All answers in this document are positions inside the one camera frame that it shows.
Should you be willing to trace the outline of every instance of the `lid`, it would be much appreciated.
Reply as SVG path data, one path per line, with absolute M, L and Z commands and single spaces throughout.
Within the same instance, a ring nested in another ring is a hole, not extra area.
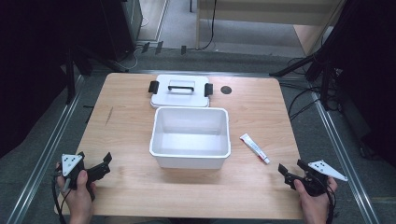
M 207 77 L 158 75 L 151 81 L 151 105 L 208 107 L 213 85 Z

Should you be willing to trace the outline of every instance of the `person's left hand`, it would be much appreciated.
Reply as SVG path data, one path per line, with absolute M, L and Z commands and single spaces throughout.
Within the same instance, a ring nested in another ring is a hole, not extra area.
M 64 178 L 62 176 L 57 177 L 57 183 L 61 188 L 61 193 L 66 197 L 66 203 L 70 210 L 70 224 L 88 224 L 91 221 L 93 215 L 93 204 L 91 195 L 87 190 L 86 184 L 88 181 L 88 175 L 85 170 L 82 170 L 78 174 L 77 189 L 70 189 L 70 193 L 64 192 Z M 96 186 L 91 183 L 93 193 L 96 192 Z

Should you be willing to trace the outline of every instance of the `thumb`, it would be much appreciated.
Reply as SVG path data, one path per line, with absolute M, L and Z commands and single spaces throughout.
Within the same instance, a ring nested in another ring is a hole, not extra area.
M 294 187 L 296 188 L 300 196 L 307 194 L 304 184 L 299 179 L 294 180 Z
M 77 178 L 77 189 L 85 189 L 85 185 L 87 184 L 88 181 L 88 175 L 87 175 L 87 171 L 82 170 L 79 172 L 78 174 L 78 178 Z

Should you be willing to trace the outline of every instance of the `table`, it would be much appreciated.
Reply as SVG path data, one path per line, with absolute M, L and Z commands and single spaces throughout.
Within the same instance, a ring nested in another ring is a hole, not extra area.
M 200 20 L 212 20 L 214 2 L 197 1 L 197 49 Z M 293 24 L 305 54 L 309 55 L 327 28 L 336 23 L 344 3 L 345 0 L 218 0 L 216 20 Z
M 231 156 L 219 170 L 161 168 L 149 153 L 155 75 L 110 74 L 78 147 L 87 168 L 111 152 L 111 172 L 96 182 L 96 215 L 137 217 L 302 218 L 299 196 L 284 184 L 282 163 L 303 175 L 279 84 L 274 78 L 208 77 L 211 107 L 230 117 Z M 229 86 L 231 94 L 220 88 Z M 248 133 L 271 163 L 239 139 Z

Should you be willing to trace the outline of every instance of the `light wood surface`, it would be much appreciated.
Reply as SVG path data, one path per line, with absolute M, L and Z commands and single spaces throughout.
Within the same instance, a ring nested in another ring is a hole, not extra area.
M 214 0 L 197 1 L 196 48 L 201 19 L 211 20 Z M 345 0 L 218 0 L 216 20 L 293 24 L 306 55 L 340 12 Z
M 87 168 L 111 152 L 111 172 L 96 182 L 96 215 L 137 217 L 302 218 L 298 194 L 284 184 L 280 163 L 303 175 L 290 121 L 276 79 L 208 77 L 211 107 L 230 117 L 231 156 L 219 170 L 163 169 L 149 153 L 155 109 L 154 75 L 110 74 L 78 147 Z M 230 86 L 231 94 L 220 88 Z M 239 139 L 263 149 L 265 165 Z

